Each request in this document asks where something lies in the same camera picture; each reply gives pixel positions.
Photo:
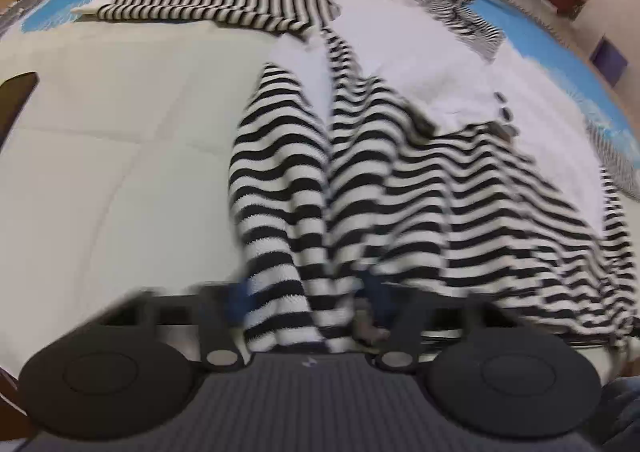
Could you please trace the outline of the black smartphone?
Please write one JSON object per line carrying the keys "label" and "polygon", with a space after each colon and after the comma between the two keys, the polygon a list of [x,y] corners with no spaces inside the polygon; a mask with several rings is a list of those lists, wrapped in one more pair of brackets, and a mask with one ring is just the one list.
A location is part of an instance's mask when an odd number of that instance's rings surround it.
{"label": "black smartphone", "polygon": [[0,86],[0,149],[38,83],[38,74],[29,71],[6,80]]}

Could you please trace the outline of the blue white patterned bedsheet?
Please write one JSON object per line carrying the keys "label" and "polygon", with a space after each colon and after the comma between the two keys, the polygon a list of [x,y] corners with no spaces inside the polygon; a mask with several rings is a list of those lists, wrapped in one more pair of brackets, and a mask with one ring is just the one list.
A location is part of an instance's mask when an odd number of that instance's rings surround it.
{"label": "blue white patterned bedsheet", "polygon": [[240,268],[228,166],[273,36],[130,25],[47,0],[2,24],[1,74],[39,82],[1,149],[1,365],[130,291],[180,294]]}

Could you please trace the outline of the purple box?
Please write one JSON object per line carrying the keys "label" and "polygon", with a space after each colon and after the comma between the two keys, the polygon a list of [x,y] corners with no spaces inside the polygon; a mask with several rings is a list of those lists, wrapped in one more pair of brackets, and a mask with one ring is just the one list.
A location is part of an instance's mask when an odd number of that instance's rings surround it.
{"label": "purple box", "polygon": [[620,81],[628,66],[626,57],[607,37],[600,39],[590,56],[590,62],[612,88]]}

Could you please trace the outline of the black white striped hooded top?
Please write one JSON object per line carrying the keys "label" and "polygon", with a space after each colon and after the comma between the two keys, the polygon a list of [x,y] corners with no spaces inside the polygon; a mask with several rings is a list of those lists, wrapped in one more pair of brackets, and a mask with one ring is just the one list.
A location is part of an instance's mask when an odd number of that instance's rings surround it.
{"label": "black white striped hooded top", "polygon": [[229,206],[254,352],[355,346],[361,300],[476,296],[620,345],[634,256],[582,115],[469,0],[95,0],[104,22],[278,38],[236,130]]}

